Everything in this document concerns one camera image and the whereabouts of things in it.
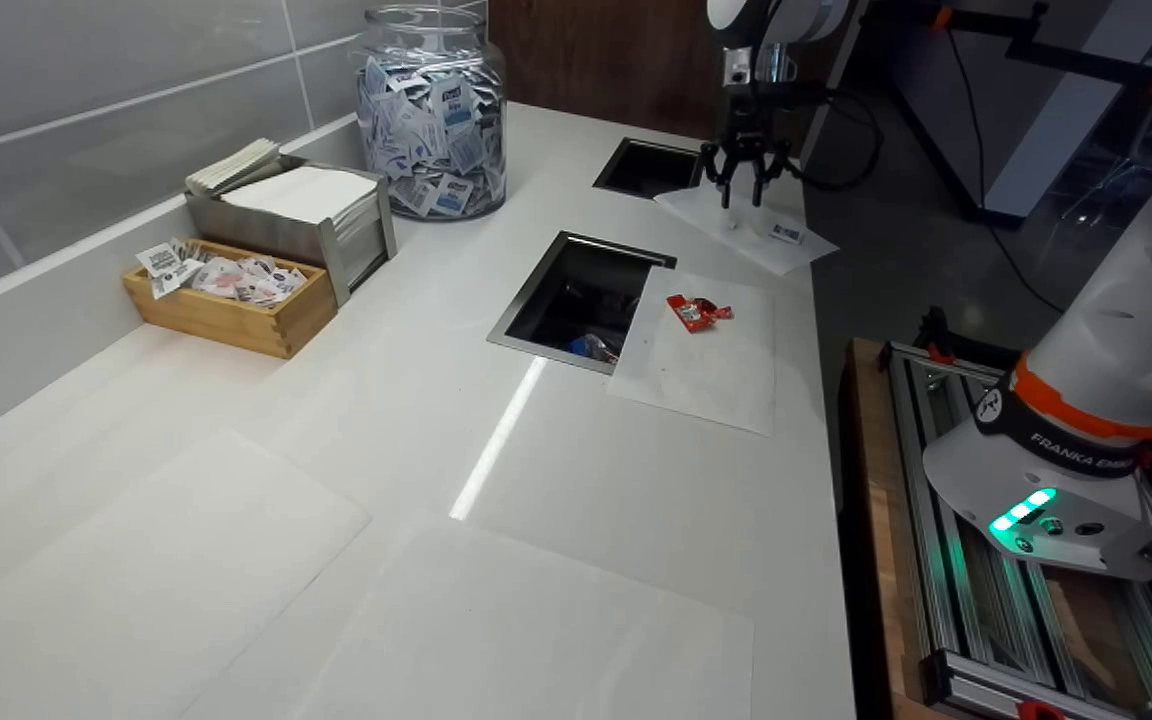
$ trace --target gray wall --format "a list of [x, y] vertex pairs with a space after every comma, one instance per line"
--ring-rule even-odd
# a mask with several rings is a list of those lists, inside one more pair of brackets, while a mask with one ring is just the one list
[[0, 0], [0, 278], [353, 112], [364, 0]]

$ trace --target rectangular opening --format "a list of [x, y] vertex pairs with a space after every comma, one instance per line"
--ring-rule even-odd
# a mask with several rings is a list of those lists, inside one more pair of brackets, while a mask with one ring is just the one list
[[651, 269], [676, 269], [676, 261], [558, 234], [497, 321], [491, 339], [611, 374]]
[[687, 147], [664, 147], [643, 139], [620, 139], [611, 162], [604, 163], [592, 188], [628, 194], [628, 196], [658, 196], [676, 188], [701, 184], [701, 158]]

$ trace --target cable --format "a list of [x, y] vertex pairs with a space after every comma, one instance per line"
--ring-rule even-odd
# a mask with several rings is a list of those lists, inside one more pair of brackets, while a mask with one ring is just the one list
[[867, 110], [867, 100], [854, 95], [854, 92], [826, 88], [826, 112], [835, 112], [835, 116], [849, 121], [849, 124], [867, 128], [873, 144], [867, 144], [867, 158], [862, 158], [859, 174], [849, 177], [849, 179], [824, 179], [824, 177], [805, 174], [805, 167], [793, 163], [793, 162], [785, 162], [785, 167], [787, 167], [787, 177], [794, 177], [798, 184], [806, 184], [806, 188], [816, 188], [816, 194], [849, 194], [849, 188], [859, 188], [859, 184], [880, 167], [880, 158], [882, 158], [882, 144], [886, 144], [886, 139], [882, 139], [880, 116], [875, 116], [875, 112]]
[[[982, 210], [982, 128], [979, 128], [979, 106], [974, 106], [974, 84], [967, 77], [967, 64], [963, 64], [963, 54], [960, 54], [960, 42], [951, 31], [947, 37], [947, 54], [951, 54], [951, 64], [960, 69], [960, 82], [963, 82], [963, 95], [967, 95], [967, 116], [972, 116], [972, 136], [974, 136], [974, 203]], [[982, 234], [990, 235], [990, 243], [999, 247], [999, 257], [1007, 261], [1015, 284], [1036, 301], [1045, 305], [1047, 313], [1062, 313], [1057, 301], [1047, 301], [1027, 278], [1025, 269], [1015, 264], [1010, 247], [1002, 243], [1002, 235], [982, 225]]]

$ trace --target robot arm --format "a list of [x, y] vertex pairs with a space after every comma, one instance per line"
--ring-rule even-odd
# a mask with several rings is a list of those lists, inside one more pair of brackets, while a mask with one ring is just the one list
[[1152, 582], [1152, 202], [1010, 378], [925, 454], [999, 553]]
[[730, 202], [730, 177], [750, 163], [761, 203], [765, 188], [787, 163], [776, 139], [776, 110], [820, 106], [793, 84], [787, 50], [824, 42], [839, 30], [852, 0], [707, 0], [707, 30], [725, 46], [726, 121], [721, 144], [702, 147], [707, 179]]

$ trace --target wooden tray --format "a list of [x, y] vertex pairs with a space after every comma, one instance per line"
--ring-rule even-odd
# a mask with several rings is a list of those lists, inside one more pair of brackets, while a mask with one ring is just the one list
[[[210, 240], [196, 240], [196, 243], [206, 257], [233, 257], [233, 261], [269, 257], [269, 251], [246, 251], [246, 247], [210, 243]], [[305, 273], [305, 287], [276, 310], [240, 305], [240, 301], [223, 301], [223, 296], [206, 296], [193, 287], [153, 301], [143, 269], [122, 273], [122, 287], [147, 323], [164, 323], [189, 336], [206, 336], [206, 339], [269, 353], [269, 355], [295, 355], [334, 315], [334, 301], [331, 301], [331, 284], [323, 269], [295, 264], [284, 257], [272, 257], [272, 261]]]

